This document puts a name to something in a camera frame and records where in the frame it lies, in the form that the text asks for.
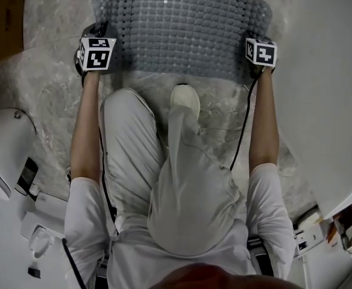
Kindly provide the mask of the person's white shirt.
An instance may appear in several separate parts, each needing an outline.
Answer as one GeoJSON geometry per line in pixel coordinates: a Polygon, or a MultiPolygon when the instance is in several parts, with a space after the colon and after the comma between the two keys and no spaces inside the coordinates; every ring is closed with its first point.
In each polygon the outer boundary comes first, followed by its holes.
{"type": "Polygon", "coordinates": [[[108,258],[109,289],[150,289],[164,279],[206,289],[220,278],[258,274],[257,260],[247,248],[250,235],[263,241],[274,276],[286,279],[296,242],[275,164],[262,164],[251,172],[246,220],[236,220],[215,247],[190,257],[173,255],[156,244],[140,215],[111,239],[98,183],[75,178],[64,221],[70,253],[65,278],[70,289],[94,289],[101,262],[108,258]]]}

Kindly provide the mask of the person's right forearm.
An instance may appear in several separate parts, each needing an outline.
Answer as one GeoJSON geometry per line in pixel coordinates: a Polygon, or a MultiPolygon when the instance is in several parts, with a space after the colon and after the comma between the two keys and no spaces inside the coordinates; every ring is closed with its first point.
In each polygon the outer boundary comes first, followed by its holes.
{"type": "Polygon", "coordinates": [[[272,68],[266,67],[257,81],[251,141],[249,171],[262,164],[277,164],[279,136],[272,86],[272,68]]]}

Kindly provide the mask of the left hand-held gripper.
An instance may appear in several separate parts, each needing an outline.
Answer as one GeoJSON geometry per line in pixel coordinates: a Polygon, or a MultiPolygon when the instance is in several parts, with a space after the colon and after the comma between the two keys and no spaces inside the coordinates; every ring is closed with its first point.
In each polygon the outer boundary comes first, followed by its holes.
{"type": "Polygon", "coordinates": [[[94,23],[81,34],[79,47],[74,54],[75,68],[84,78],[89,72],[102,75],[113,71],[113,50],[117,39],[109,22],[94,23]]]}

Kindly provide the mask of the white bathtub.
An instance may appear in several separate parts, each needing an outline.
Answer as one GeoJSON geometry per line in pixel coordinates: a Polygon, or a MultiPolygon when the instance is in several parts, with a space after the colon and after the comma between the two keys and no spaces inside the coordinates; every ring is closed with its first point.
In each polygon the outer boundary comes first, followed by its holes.
{"type": "Polygon", "coordinates": [[[352,0],[265,0],[284,201],[292,219],[352,204],[352,0]]]}

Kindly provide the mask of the white toilet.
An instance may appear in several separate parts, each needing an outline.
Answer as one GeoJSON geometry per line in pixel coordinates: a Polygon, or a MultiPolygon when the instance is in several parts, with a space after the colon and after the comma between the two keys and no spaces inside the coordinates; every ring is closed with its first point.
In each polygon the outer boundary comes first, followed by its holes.
{"type": "Polygon", "coordinates": [[[0,199],[10,199],[35,139],[35,127],[23,111],[0,110],[0,199]]]}

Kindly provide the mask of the person's left forearm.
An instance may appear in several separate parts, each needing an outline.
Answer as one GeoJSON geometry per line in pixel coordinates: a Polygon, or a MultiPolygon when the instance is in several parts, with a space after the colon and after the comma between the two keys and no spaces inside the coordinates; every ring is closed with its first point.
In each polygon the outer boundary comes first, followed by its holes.
{"type": "Polygon", "coordinates": [[[71,178],[99,182],[99,80],[100,72],[86,73],[71,143],[71,178]]]}

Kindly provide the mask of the person's white shoe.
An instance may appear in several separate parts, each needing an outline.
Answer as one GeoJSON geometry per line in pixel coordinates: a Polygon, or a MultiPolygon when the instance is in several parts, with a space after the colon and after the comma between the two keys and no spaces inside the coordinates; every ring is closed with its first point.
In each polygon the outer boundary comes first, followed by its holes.
{"type": "Polygon", "coordinates": [[[200,98],[196,90],[189,84],[178,84],[173,88],[170,105],[171,108],[175,108],[176,106],[187,107],[193,112],[196,119],[199,118],[200,98]]]}

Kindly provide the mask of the white machine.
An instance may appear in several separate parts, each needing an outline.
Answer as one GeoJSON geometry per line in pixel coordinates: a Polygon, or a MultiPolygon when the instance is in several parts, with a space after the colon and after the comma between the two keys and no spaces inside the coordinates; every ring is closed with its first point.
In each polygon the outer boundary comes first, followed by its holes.
{"type": "Polygon", "coordinates": [[[295,226],[295,255],[298,257],[319,245],[325,239],[324,219],[317,213],[301,219],[295,226]]]}

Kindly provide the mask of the grey perforated bath mat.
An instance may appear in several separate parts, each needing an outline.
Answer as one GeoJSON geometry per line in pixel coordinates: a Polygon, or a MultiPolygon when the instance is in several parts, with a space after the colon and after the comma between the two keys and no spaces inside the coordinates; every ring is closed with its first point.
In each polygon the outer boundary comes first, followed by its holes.
{"type": "Polygon", "coordinates": [[[248,80],[247,37],[264,38],[263,0],[92,0],[97,32],[116,39],[110,70],[248,80]]]}

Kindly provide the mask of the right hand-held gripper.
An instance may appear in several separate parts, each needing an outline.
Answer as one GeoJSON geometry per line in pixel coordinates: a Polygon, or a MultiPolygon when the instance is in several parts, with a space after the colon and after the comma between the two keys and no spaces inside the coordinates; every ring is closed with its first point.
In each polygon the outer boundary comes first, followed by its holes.
{"type": "Polygon", "coordinates": [[[244,45],[244,57],[250,67],[251,75],[257,75],[266,67],[275,69],[277,62],[276,42],[247,37],[244,45]]]}

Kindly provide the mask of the person's light grey trousers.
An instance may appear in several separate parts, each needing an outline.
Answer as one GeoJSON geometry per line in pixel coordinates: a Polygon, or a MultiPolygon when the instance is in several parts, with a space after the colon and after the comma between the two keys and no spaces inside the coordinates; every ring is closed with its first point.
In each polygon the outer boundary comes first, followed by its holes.
{"type": "Polygon", "coordinates": [[[108,96],[102,117],[119,231],[140,215],[152,239],[170,253],[201,255],[218,244],[233,225],[241,195],[231,172],[203,143],[193,112],[170,108],[166,146],[154,113],[132,89],[108,96]]]}

